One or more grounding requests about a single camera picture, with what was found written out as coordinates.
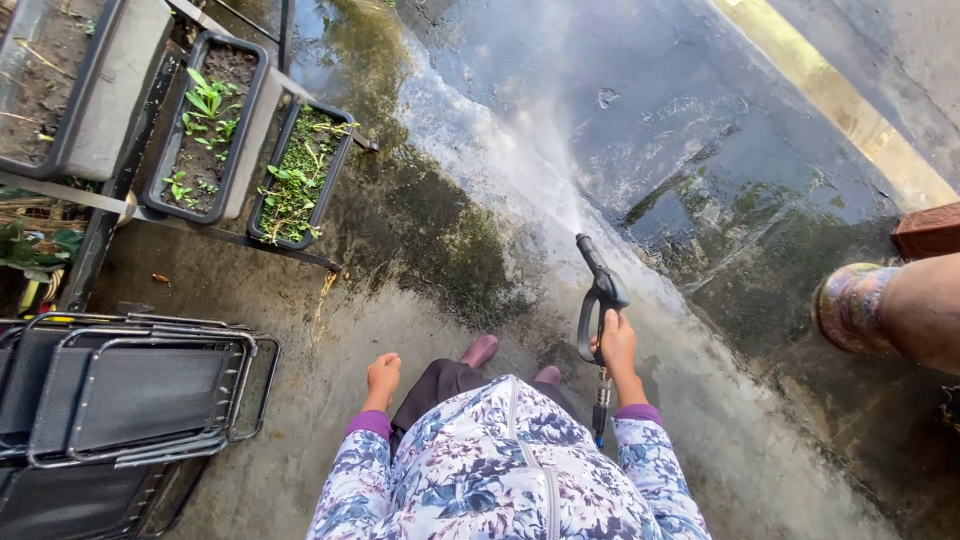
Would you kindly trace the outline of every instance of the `black pants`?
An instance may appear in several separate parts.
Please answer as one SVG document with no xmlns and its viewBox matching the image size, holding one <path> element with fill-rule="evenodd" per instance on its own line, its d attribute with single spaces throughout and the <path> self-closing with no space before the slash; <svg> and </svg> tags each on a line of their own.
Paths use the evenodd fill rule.
<svg viewBox="0 0 960 540">
<path fill-rule="evenodd" d="M 486 386 L 490 382 L 490 379 L 484 379 L 480 370 L 449 358 L 440 358 L 431 362 L 423 375 L 420 376 L 420 380 L 407 393 L 407 397 L 403 399 L 400 408 L 396 410 L 394 421 L 390 424 L 394 429 L 390 436 L 390 456 L 396 454 L 396 449 L 400 446 L 400 440 L 403 439 L 407 430 L 430 409 L 457 394 Z M 557 402 L 557 405 L 563 407 L 566 412 L 570 413 L 570 416 L 576 418 L 573 405 L 566 400 L 556 386 L 538 380 L 530 382 L 530 385 Z"/>
</svg>

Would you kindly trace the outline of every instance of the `dirty concrete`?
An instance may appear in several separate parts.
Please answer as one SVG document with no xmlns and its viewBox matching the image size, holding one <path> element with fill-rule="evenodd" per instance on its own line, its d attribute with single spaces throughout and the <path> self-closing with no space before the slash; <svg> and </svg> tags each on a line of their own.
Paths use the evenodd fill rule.
<svg viewBox="0 0 960 540">
<path fill-rule="evenodd" d="M 134 223 L 91 304 L 286 347 L 264 431 L 218 456 L 172 537 L 301 537 L 391 350 L 399 398 L 495 332 L 491 376 L 556 362 L 586 421 L 579 231 L 631 289 L 637 369 L 716 538 L 956 536 L 957 433 L 935 423 L 955 378 L 837 351 L 811 318 L 831 270 L 894 257 L 892 187 L 708 3 L 300 0 L 295 20 L 294 78 L 382 147 L 351 157 L 311 248 L 351 279 L 322 296 L 323 269 Z"/>
</svg>

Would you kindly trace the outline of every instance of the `black planter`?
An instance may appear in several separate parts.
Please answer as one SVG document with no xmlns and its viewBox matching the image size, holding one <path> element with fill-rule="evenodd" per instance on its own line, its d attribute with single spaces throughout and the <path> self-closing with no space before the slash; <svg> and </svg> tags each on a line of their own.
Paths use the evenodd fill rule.
<svg viewBox="0 0 960 540">
<path fill-rule="evenodd" d="M 22 37 L 28 41 L 36 40 L 42 33 L 43 23 L 46 21 L 48 12 L 58 9 L 59 2 L 60 0 L 20 0 L 16 3 L 10 26 L 7 27 L 4 34 L 3 44 L 0 45 L 0 71 L 15 79 L 19 77 L 21 70 L 26 65 L 26 60 L 32 58 L 32 56 L 18 45 L 14 38 Z M 104 10 L 97 20 L 96 31 L 86 45 L 86 53 L 80 63 L 76 79 L 74 79 L 70 97 L 67 99 L 66 107 L 60 116 L 57 134 L 54 136 L 54 141 L 47 151 L 44 161 L 31 164 L 0 156 L 0 170 L 38 180 L 54 178 L 62 173 L 70 158 L 73 143 L 77 138 L 80 120 L 83 118 L 87 101 L 90 99 L 90 94 L 116 32 L 117 24 L 126 6 L 127 0 L 107 0 L 104 5 Z M 16 83 L 11 82 L 6 77 L 0 78 L 0 110 L 10 110 L 16 99 L 17 90 Z"/>
<path fill-rule="evenodd" d="M 212 225 L 221 219 L 234 219 L 240 215 L 240 210 L 243 209 L 243 195 L 250 185 L 252 167 L 238 166 L 241 161 L 241 149 L 253 152 L 259 151 L 258 147 L 250 149 L 245 148 L 245 145 L 248 137 L 250 137 L 251 116 L 253 110 L 256 108 L 260 90 L 266 80 L 267 70 L 270 68 L 270 57 L 263 47 L 243 39 L 207 31 L 200 34 L 194 42 L 193 53 L 190 55 L 190 63 L 188 64 L 189 67 L 196 69 L 202 75 L 204 74 L 204 60 L 206 60 L 206 55 L 210 51 L 211 42 L 222 43 L 236 49 L 248 51 L 258 58 L 250 89 L 247 92 L 247 99 L 244 101 L 243 108 L 240 110 L 240 118 L 233 132 L 227 162 L 224 164 L 224 173 L 220 176 L 220 188 L 217 190 L 217 197 L 213 202 L 213 208 L 210 209 L 209 213 L 201 214 L 169 205 L 163 202 L 161 196 L 163 190 L 168 185 L 163 179 L 173 173 L 174 164 L 177 162 L 177 154 L 180 152 L 180 144 L 183 142 L 186 128 L 183 126 L 183 122 L 180 121 L 180 117 L 190 110 L 190 102 L 185 97 L 186 92 L 193 89 L 196 85 L 194 80 L 186 74 L 185 70 L 182 75 L 183 83 L 177 93 L 178 99 L 180 100 L 180 109 L 177 110 L 174 122 L 170 126 L 170 130 L 164 140 L 159 163 L 154 169 L 153 175 L 147 180 L 147 184 L 143 188 L 143 202 L 148 207 L 203 225 Z"/>
<path fill-rule="evenodd" d="M 323 114 L 326 114 L 336 123 L 353 123 L 353 116 L 350 116 L 348 112 L 334 109 L 330 106 L 313 100 L 307 100 L 306 104 L 309 105 L 311 109 L 318 110 Z M 297 101 L 291 104 L 290 109 L 287 111 L 287 115 L 283 119 L 283 129 L 280 131 L 280 137 L 276 141 L 274 154 L 270 157 L 270 165 L 279 167 L 280 161 L 283 159 L 283 153 L 287 149 L 287 143 L 290 142 L 290 135 L 293 134 L 294 127 L 297 123 L 297 115 L 300 114 L 301 108 L 302 104 Z M 349 134 L 352 134 L 353 128 L 347 128 L 347 131 Z M 330 164 L 330 168 L 327 169 L 326 172 L 324 187 L 320 190 L 320 197 L 317 199 L 317 204 L 313 208 L 313 213 L 310 215 L 309 223 L 314 227 L 320 225 L 321 222 L 324 221 L 326 207 L 328 207 L 330 204 L 330 196 L 333 194 L 333 187 L 337 183 L 337 177 L 340 176 L 340 170 L 344 167 L 344 161 L 347 160 L 347 152 L 349 150 L 350 143 L 350 135 L 344 135 L 344 137 L 340 139 L 340 145 L 337 146 L 337 151 L 333 155 L 333 162 Z M 274 180 L 274 175 L 268 171 L 263 178 L 264 189 L 270 189 L 270 187 L 274 184 Z M 250 236 L 253 236 L 254 238 L 262 238 L 266 235 L 260 230 L 260 214 L 263 213 L 263 201 L 265 198 L 266 197 L 264 195 L 257 193 L 256 197 L 253 199 L 253 209 L 250 212 L 250 219 L 247 221 L 247 232 L 250 233 Z M 276 245 L 291 250 L 302 250 L 309 246 L 313 240 L 313 234 L 308 233 L 303 236 L 303 240 L 297 243 L 278 238 L 276 240 Z"/>
</svg>

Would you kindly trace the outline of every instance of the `left hand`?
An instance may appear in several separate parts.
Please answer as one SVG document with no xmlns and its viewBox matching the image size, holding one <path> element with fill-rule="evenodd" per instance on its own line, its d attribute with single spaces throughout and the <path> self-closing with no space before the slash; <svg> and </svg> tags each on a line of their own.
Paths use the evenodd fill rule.
<svg viewBox="0 0 960 540">
<path fill-rule="evenodd" d="M 396 387 L 400 384 L 400 356 L 387 353 L 367 366 L 367 400 L 365 410 L 387 410 L 394 399 Z"/>
</svg>

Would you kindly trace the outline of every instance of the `soil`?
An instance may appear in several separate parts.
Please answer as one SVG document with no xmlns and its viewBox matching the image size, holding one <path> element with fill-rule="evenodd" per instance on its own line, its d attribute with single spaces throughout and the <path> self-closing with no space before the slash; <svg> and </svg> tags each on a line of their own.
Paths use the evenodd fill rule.
<svg viewBox="0 0 960 540">
<path fill-rule="evenodd" d="M 342 135 L 336 135 L 327 130 L 315 131 L 313 129 L 314 125 L 324 122 L 334 126 L 337 125 L 333 119 L 318 110 L 309 109 L 306 106 L 300 108 L 294 130 L 287 140 L 287 146 L 284 149 L 283 157 L 280 159 L 278 167 L 285 170 L 300 170 L 306 178 L 316 178 L 317 185 L 313 187 L 294 187 L 289 185 L 288 181 L 274 177 L 273 182 L 270 184 L 270 191 L 280 195 L 275 196 L 276 204 L 272 207 L 264 206 L 263 214 L 258 223 L 260 231 L 266 232 L 271 230 L 277 220 L 286 218 L 292 213 L 280 211 L 280 208 L 283 206 L 282 203 L 286 200 L 286 198 L 282 196 L 283 193 L 292 191 L 291 197 L 289 198 L 296 197 L 314 203 L 319 201 L 320 194 L 326 184 L 326 173 L 333 163 L 333 155 L 336 153 L 337 147 L 340 146 L 341 138 L 343 138 Z M 310 151 L 317 154 L 318 160 L 320 161 L 320 168 L 316 166 L 313 157 L 307 152 L 304 142 L 309 143 Z M 305 232 L 297 226 L 283 225 L 277 232 L 276 238 L 296 243 L 303 240 L 305 234 L 310 234 L 310 232 Z"/>
<path fill-rule="evenodd" d="M 235 49 L 228 45 L 212 45 L 209 54 L 206 55 L 203 68 L 199 71 L 206 80 L 213 77 L 216 81 L 233 83 L 237 89 L 232 97 L 224 96 L 220 110 L 225 110 L 234 103 L 243 104 L 247 99 L 247 93 L 250 91 L 250 84 L 253 80 L 253 71 L 256 69 L 257 58 L 247 51 Z M 242 108 L 237 107 L 227 110 L 221 114 L 218 120 L 238 120 Z M 185 197 L 177 201 L 170 191 L 170 185 L 166 185 L 163 190 L 163 202 L 168 205 L 206 215 L 213 209 L 213 204 L 220 194 L 220 176 L 224 172 L 225 161 L 216 157 L 217 154 L 229 149 L 233 152 L 229 142 L 215 144 L 213 150 L 207 150 L 206 145 L 197 142 L 197 138 L 211 139 L 216 138 L 219 133 L 214 131 L 216 123 L 205 118 L 194 118 L 194 121 L 207 127 L 205 132 L 194 132 L 192 135 L 183 135 L 183 142 L 180 144 L 180 152 L 177 154 L 177 162 L 174 164 L 173 173 L 183 171 L 185 173 L 180 179 L 180 184 L 184 188 L 190 188 L 191 191 Z M 203 181 L 208 185 L 216 186 L 217 189 L 209 191 L 200 186 Z M 187 203 L 186 199 L 196 199 L 197 203 L 193 207 Z"/>
<path fill-rule="evenodd" d="M 5 79 L 4 86 L 10 85 L 7 75 L 16 78 L 16 83 L 10 85 L 15 88 L 16 100 L 12 109 L 5 112 L 33 120 L 20 120 L 6 114 L 0 116 L 0 134 L 3 134 L 0 136 L 0 156 L 31 164 L 46 159 L 53 141 L 44 140 L 40 135 L 57 136 L 60 117 L 70 99 L 74 78 L 92 37 L 86 29 L 92 30 L 88 25 L 96 24 L 106 2 L 72 0 L 68 5 L 70 14 L 62 11 L 60 3 L 55 2 L 37 41 L 23 42 L 67 75 L 30 53 L 22 73 L 0 75 Z"/>
</svg>

